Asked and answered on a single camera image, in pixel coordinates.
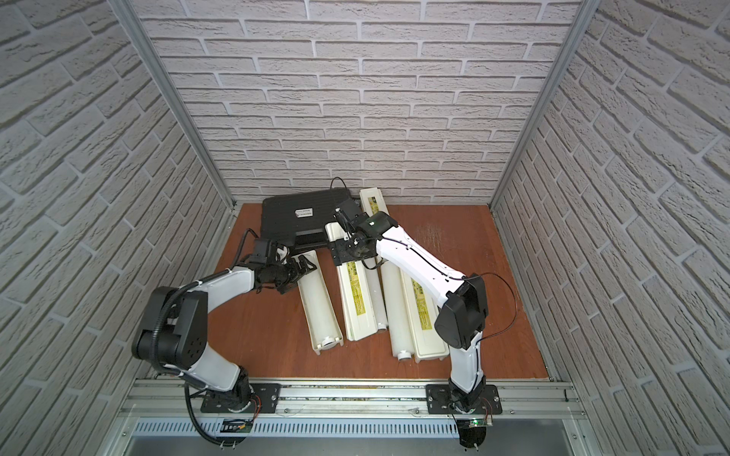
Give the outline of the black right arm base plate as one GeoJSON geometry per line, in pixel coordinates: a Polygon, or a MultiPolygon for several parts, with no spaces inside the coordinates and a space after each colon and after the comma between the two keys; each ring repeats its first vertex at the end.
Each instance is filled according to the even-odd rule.
{"type": "Polygon", "coordinates": [[[429,414],[490,414],[503,413],[496,385],[480,383],[475,391],[464,393],[455,385],[428,384],[425,387],[429,414]]]}

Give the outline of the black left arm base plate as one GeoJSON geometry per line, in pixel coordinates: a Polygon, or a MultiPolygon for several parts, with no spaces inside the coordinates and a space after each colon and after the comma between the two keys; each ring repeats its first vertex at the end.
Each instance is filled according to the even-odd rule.
{"type": "Polygon", "coordinates": [[[281,393],[280,383],[245,384],[233,391],[208,391],[203,397],[203,413],[274,413],[281,393]]]}

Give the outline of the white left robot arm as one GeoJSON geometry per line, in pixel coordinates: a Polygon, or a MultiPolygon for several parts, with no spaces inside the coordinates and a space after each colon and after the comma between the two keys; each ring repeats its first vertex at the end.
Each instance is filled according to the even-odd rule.
{"type": "Polygon", "coordinates": [[[208,343],[208,314],[236,296],[266,287],[285,294],[317,271],[312,260],[295,256],[270,262],[240,262],[181,287],[159,287],[146,304],[131,344],[132,355],[160,374],[181,378],[232,412],[253,400],[245,369],[208,343]]]}

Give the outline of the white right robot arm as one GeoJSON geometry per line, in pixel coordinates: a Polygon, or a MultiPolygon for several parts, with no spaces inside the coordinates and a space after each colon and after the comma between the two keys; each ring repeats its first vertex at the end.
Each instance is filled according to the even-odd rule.
{"type": "Polygon", "coordinates": [[[353,199],[336,206],[333,217],[345,233],[329,248],[336,266],[382,258],[414,279],[438,308],[435,331],[450,347],[452,404],[470,412],[486,387],[479,349],[489,314],[484,279],[454,270],[414,241],[396,220],[379,211],[369,216],[353,199]]]}

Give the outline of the cream dispenser with lid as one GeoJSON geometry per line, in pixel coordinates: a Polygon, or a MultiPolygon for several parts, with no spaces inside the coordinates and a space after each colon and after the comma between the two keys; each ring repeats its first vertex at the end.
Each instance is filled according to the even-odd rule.
{"type": "Polygon", "coordinates": [[[298,281],[298,290],[302,298],[302,307],[307,320],[313,351],[320,355],[344,344],[340,325],[332,305],[330,294],[321,272],[319,259],[315,251],[303,253],[299,260],[305,260],[306,266],[315,269],[308,272],[298,281]]]}

